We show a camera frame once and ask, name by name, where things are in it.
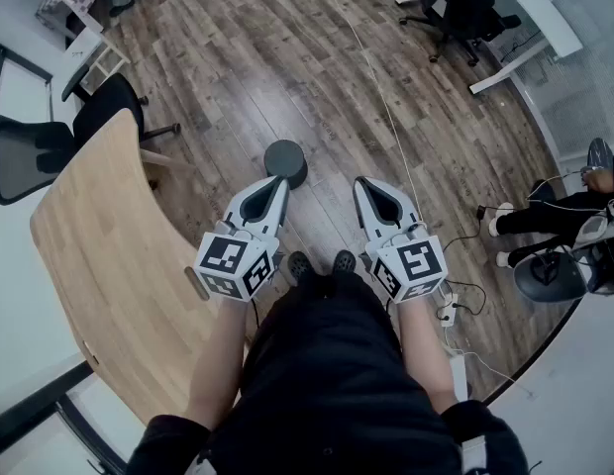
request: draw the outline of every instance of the black shirt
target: black shirt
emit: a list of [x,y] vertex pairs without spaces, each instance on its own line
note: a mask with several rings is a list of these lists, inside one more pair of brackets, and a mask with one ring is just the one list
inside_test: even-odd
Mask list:
[[[359,282],[359,293],[370,290]],[[183,474],[208,459],[219,475],[460,474],[461,442],[484,434],[489,473],[526,474],[518,439],[481,403],[435,413],[406,373],[381,305],[351,295],[297,305],[302,296],[288,294],[274,307],[284,311],[263,323],[242,398],[224,422],[210,433],[154,418],[127,473]]]

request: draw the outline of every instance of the black mesh chair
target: black mesh chair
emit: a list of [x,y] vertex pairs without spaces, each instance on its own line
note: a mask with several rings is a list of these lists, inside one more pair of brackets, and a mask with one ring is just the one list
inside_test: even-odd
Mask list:
[[0,123],[0,204],[50,185],[76,153],[65,123]]
[[148,100],[139,99],[120,73],[89,95],[79,85],[85,68],[73,76],[61,96],[66,100],[73,92],[85,103],[73,120],[73,135],[60,122],[0,123],[0,204],[12,204],[50,185],[78,150],[121,109],[133,113],[141,142],[167,132],[180,132],[179,124],[145,132],[142,106]]
[[493,9],[494,0],[444,0],[446,7],[443,14],[436,9],[440,0],[420,0],[425,18],[405,16],[399,24],[406,25],[409,21],[431,25],[443,32],[437,43],[437,52],[430,54],[428,59],[435,63],[442,55],[450,38],[455,38],[470,56],[468,65],[476,66],[478,56],[472,47],[478,46],[481,40],[492,41],[502,32],[520,26],[518,16],[501,18]]

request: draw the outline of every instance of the black leggings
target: black leggings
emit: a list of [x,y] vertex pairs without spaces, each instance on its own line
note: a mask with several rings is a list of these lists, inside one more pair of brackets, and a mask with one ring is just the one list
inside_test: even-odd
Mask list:
[[575,237],[584,222],[598,211],[606,208],[608,201],[613,198],[614,194],[607,195],[591,191],[579,192],[551,204],[564,208],[592,209],[595,211],[568,211],[532,201],[531,206],[525,210],[500,216],[496,222],[496,229],[499,234],[545,233],[557,235],[544,242],[530,244],[512,251],[509,254],[510,267],[515,267],[521,260],[536,251],[555,248],[561,244],[573,246]]
[[397,334],[393,329],[390,317],[384,306],[373,290],[362,280],[360,276],[350,272],[337,272],[329,276],[314,274],[308,279],[301,281],[298,286],[292,287],[278,301],[274,303],[269,314],[260,324],[256,331],[255,339],[244,364],[242,376],[242,391],[252,381],[257,368],[256,363],[264,355],[269,347],[274,334],[282,329],[282,325],[288,319],[294,319],[301,315],[305,308],[309,308],[314,301],[328,299],[351,299],[358,305],[370,312],[375,322],[384,329],[390,343],[401,354],[401,347]]

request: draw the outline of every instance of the white sneaker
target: white sneaker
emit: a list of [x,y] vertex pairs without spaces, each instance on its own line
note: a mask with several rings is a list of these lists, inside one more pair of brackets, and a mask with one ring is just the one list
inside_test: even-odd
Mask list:
[[499,251],[496,253],[496,265],[498,267],[509,267],[509,252]]
[[489,226],[487,226],[487,230],[489,231],[489,234],[493,238],[497,238],[499,236],[498,230],[496,229],[497,220],[501,218],[503,215],[507,215],[513,210],[514,210],[514,206],[509,202],[504,202],[498,207],[498,209],[496,210],[496,216],[491,220],[491,222],[489,223]]

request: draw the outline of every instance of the light wood table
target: light wood table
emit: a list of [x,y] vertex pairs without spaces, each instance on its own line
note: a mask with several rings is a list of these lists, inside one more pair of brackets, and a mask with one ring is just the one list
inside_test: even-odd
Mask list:
[[181,413],[217,305],[203,302],[184,274],[196,249],[155,201],[130,111],[80,150],[30,226],[94,371],[144,423]]

